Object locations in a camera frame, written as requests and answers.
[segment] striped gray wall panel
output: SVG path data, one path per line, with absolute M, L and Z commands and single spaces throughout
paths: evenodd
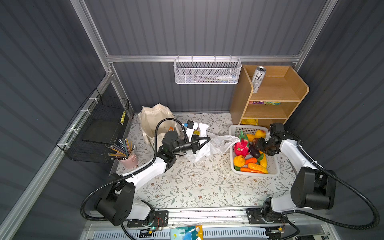
M 293 55 L 325 0 L 86 0 L 110 55 Z
M 339 1 L 299 75 L 310 87 L 289 130 L 311 156 L 362 193 L 384 214 L 384 2 Z M 366 224 L 372 214 L 356 195 L 337 187 L 333 220 Z M 372 230 L 337 228 L 342 239 L 380 238 Z
M 67 0 L 0 1 L 0 62 L 2 222 L 105 71 Z M 77 218 L 82 196 L 76 192 L 89 192 L 95 187 L 90 184 L 97 185 L 107 173 L 94 164 L 68 161 L 55 173 L 62 174 L 55 181 L 67 191 L 49 181 L 26 219 L 38 215 L 34 228 L 23 239 L 45 234 L 46 229 L 65 229 L 76 237 L 80 233 L 72 231 L 79 228 L 74 222 L 83 226 Z M 77 182 L 70 182 L 71 177 Z M 73 223 L 53 222 L 60 218 L 54 212 Z M 30 224 L 25 222 L 20 232 Z
M 244 63 L 291 65 L 292 63 Z M 173 63 L 114 63 L 134 112 L 161 103 L 171 111 L 229 111 L 235 84 L 176 84 Z

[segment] tabletop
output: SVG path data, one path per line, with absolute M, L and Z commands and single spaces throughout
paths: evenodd
M 175 118 L 181 122 L 206 123 L 209 132 L 220 136 L 228 134 L 232 125 L 229 113 L 175 114 Z M 153 150 L 144 141 L 137 115 L 133 118 L 128 139 L 137 148 L 137 167 L 153 159 Z M 252 177 L 231 170 L 229 151 L 198 162 L 178 156 L 172 168 L 137 190 L 136 199 L 145 200 L 157 208 L 261 206 L 267 197 L 289 194 L 295 180 L 287 157 L 280 153 L 277 159 L 279 176 Z M 131 170 L 119 164 L 116 173 Z

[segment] white plastic bag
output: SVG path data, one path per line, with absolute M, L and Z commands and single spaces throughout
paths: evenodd
M 155 143 L 155 129 L 157 124 L 164 118 L 175 118 L 168 107 L 161 105 L 160 103 L 153 106 L 152 108 L 143 107 L 141 112 L 138 114 L 141 131 L 143 133 L 144 141 L 148 145 L 154 146 Z M 163 144 L 161 141 L 164 138 L 166 132 L 172 127 L 176 130 L 180 136 L 180 129 L 178 123 L 173 120 L 164 121 L 160 124 L 157 130 L 157 150 Z
M 240 142 L 240 139 L 232 135 L 218 136 L 210 132 L 200 131 L 201 137 L 210 137 L 211 140 L 204 145 L 196 154 L 193 154 L 192 151 L 188 151 L 185 157 L 191 162 L 198 162 L 201 159 L 208 159 L 214 154 L 224 154 L 226 153 L 235 143 Z

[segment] wooden cabinet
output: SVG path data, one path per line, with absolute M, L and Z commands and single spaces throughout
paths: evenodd
M 244 65 L 230 108 L 233 124 L 242 119 L 258 119 L 269 128 L 285 123 L 309 92 L 309 87 L 291 66 L 264 66 L 266 74 L 257 93 L 253 93 L 252 75 L 257 66 Z M 280 105 L 249 104 L 250 101 L 281 102 Z

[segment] black mesh basket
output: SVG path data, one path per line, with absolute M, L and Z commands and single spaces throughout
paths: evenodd
M 71 130 L 66 144 L 57 143 L 57 146 L 72 160 L 108 163 L 111 157 L 107 153 L 114 152 L 109 147 L 124 135 L 128 116 L 125 114 L 123 124 L 121 120 L 128 106 L 127 99 L 99 95 L 75 130 Z

